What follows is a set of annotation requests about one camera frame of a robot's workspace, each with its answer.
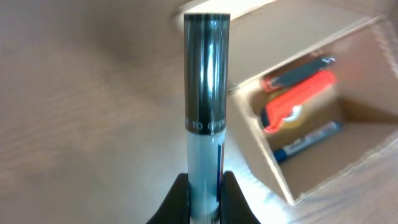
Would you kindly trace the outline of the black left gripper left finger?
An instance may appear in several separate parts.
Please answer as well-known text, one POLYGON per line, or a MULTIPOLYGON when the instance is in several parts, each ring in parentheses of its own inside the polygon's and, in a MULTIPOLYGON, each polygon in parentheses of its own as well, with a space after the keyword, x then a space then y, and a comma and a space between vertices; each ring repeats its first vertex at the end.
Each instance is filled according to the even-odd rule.
POLYGON ((158 210, 147 224, 189 224, 190 184, 188 174, 181 173, 175 179, 158 210))

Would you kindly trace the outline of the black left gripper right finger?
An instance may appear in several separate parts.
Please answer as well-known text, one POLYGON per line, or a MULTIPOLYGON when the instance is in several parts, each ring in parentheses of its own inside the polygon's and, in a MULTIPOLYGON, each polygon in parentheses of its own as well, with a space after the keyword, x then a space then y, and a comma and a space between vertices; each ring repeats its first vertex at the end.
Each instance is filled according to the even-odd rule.
POLYGON ((231 171, 223 174, 220 217, 221 224, 260 224, 231 171))

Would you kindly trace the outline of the blue capped marker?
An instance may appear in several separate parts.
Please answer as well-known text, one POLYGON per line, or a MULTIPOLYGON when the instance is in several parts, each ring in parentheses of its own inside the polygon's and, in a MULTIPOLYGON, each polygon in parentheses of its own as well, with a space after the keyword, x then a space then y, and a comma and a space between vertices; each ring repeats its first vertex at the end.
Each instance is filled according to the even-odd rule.
POLYGON ((294 140, 292 143, 285 145, 273 152, 278 163, 285 161, 289 157, 307 149, 326 138, 338 133, 342 129, 342 124, 337 121, 329 121, 323 126, 313 130, 305 136, 294 140))

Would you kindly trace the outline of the red utility knife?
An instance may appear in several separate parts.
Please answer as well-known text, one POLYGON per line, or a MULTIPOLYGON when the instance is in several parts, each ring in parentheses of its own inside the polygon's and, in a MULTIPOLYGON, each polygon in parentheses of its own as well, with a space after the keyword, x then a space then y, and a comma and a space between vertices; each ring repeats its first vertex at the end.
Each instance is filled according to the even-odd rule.
POLYGON ((329 70, 321 70, 290 90, 266 103, 261 110, 261 123, 265 133, 276 133, 291 114, 294 106, 302 105, 336 82, 329 70))

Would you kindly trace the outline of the black capped marker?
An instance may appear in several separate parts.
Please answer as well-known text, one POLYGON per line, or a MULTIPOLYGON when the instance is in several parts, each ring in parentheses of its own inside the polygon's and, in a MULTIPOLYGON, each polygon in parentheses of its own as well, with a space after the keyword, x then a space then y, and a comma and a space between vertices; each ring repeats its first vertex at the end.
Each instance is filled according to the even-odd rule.
POLYGON ((190 222, 219 223, 230 15, 183 16, 190 222))

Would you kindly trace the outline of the brown cardboard box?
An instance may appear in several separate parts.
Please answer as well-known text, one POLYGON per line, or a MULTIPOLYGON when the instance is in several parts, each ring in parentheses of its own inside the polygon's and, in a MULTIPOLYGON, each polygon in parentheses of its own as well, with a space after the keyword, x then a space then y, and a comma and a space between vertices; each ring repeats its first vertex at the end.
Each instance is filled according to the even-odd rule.
POLYGON ((231 16, 228 131, 255 177, 295 204, 397 137, 396 1, 192 1, 180 13, 231 16), (301 126, 269 134, 261 80, 321 56, 336 83, 303 106, 301 126), (342 129, 278 163, 273 152, 329 121, 342 129))

